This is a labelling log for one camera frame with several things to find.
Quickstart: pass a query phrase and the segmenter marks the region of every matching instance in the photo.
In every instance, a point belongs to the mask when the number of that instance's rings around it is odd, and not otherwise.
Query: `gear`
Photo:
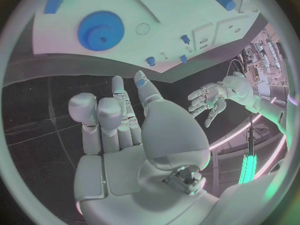
[[[124,25],[110,11],[96,11],[86,16],[78,28],[78,40],[86,49],[105,51],[116,46],[124,36]]]

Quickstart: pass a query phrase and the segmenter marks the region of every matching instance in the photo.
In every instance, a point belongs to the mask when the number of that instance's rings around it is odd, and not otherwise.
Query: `dark floor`
[[[228,62],[219,64],[173,84],[153,83],[165,99],[187,109],[188,94],[207,83],[221,81],[228,65]],[[68,115],[68,101],[82,92],[93,93],[98,100],[111,97],[111,79],[109,76],[87,75],[44,77],[3,89],[3,123],[15,165],[34,195],[69,225],[85,222],[77,212],[73,194],[75,170],[84,155],[81,126]],[[142,124],[144,112],[133,79],[124,79],[124,86]],[[247,111],[243,106],[228,101],[226,111],[217,116],[210,128],[204,128],[207,115],[204,112],[196,120],[209,142],[213,143],[240,124]],[[16,216],[18,213],[24,216],[22,211],[15,212],[18,207],[5,188],[2,194],[4,204],[8,204],[6,209],[13,211],[12,216],[7,213],[11,219],[20,219]],[[24,219],[11,224],[32,224],[26,221],[26,217]]]

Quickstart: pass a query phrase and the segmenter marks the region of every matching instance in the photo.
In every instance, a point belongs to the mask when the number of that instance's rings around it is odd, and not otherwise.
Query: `black floor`
[[[228,62],[219,64],[173,84],[153,83],[165,99],[187,109],[188,94],[207,83],[221,81],[228,65]],[[3,89],[3,123],[15,165],[34,195],[69,225],[85,222],[76,209],[73,194],[75,170],[84,155],[81,126],[68,115],[68,101],[82,92],[93,93],[98,100],[111,97],[111,79],[109,76],[44,77]],[[124,86],[142,125],[144,112],[133,79],[124,79]],[[210,128],[204,128],[207,115],[204,112],[197,121],[213,143],[240,124],[247,111],[229,101],[226,111],[217,116]],[[1,187],[4,206],[1,210],[8,211],[5,224],[33,224]]]

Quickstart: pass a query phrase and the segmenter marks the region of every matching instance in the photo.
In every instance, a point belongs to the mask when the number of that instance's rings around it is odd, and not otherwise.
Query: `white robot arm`
[[[212,108],[205,121],[206,127],[209,127],[217,114],[224,111],[225,99],[230,99],[244,105],[252,113],[260,113],[286,134],[286,109],[254,95],[251,84],[240,72],[235,71],[233,76],[226,76],[221,82],[201,87],[192,92],[187,99],[191,101],[188,110],[194,118],[204,110]]]

